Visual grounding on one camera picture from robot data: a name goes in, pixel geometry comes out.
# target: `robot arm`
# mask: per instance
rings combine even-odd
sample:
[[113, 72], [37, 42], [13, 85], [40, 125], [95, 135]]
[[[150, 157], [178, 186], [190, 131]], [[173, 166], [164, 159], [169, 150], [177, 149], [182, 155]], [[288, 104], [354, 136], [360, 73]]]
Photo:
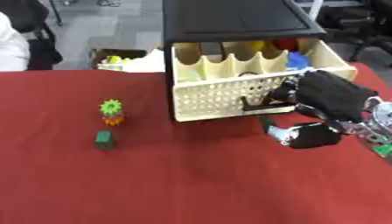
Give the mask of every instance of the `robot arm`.
[[323, 121], [280, 129], [265, 116], [261, 120], [266, 133], [294, 149], [337, 144], [342, 135], [352, 134], [360, 127], [362, 112], [372, 110], [377, 95], [326, 71], [306, 72], [287, 78], [279, 88], [269, 92], [263, 104], [275, 101], [297, 104], [297, 112]]

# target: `floor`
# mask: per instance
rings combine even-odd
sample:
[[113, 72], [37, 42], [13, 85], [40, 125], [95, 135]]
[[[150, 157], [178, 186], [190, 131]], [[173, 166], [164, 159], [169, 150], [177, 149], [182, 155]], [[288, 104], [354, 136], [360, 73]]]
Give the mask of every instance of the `floor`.
[[[48, 23], [58, 36], [58, 49], [65, 60], [56, 69], [89, 68], [89, 52], [94, 48], [146, 49], [161, 44], [162, 0], [110, 0], [120, 7], [100, 7], [96, 0], [80, 0], [70, 6], [57, 7], [64, 25], [58, 27], [53, 14]], [[332, 44], [347, 59], [351, 45]], [[367, 49], [361, 56], [365, 63], [392, 86], [392, 57], [377, 48]]]

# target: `table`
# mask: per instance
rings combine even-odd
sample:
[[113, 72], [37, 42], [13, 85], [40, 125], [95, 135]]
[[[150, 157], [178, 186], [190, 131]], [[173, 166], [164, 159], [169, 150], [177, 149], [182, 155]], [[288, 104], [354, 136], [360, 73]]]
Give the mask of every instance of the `table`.
[[[358, 83], [392, 96], [357, 67]], [[390, 223], [392, 167], [354, 137], [293, 150], [250, 116], [172, 123], [164, 88], [161, 73], [0, 74], [0, 223]], [[104, 152], [107, 97], [127, 121]]]

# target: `green gear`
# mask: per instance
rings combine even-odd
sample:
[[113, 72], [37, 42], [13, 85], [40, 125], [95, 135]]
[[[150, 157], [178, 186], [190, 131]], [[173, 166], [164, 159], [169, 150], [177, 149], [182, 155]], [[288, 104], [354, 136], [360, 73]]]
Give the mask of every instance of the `green gear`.
[[101, 105], [101, 112], [105, 116], [113, 116], [123, 109], [123, 104], [118, 100], [108, 100]]

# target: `colorful toys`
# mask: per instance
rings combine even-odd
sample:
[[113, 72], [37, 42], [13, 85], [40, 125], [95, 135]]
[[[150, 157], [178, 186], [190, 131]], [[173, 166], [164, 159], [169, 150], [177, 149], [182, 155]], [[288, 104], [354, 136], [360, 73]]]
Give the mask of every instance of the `colorful toys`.
[[106, 125], [116, 126], [124, 120], [123, 104], [118, 100], [108, 100], [101, 105], [102, 119]]
[[95, 136], [95, 146], [100, 150], [113, 148], [113, 139], [110, 131], [98, 131]]

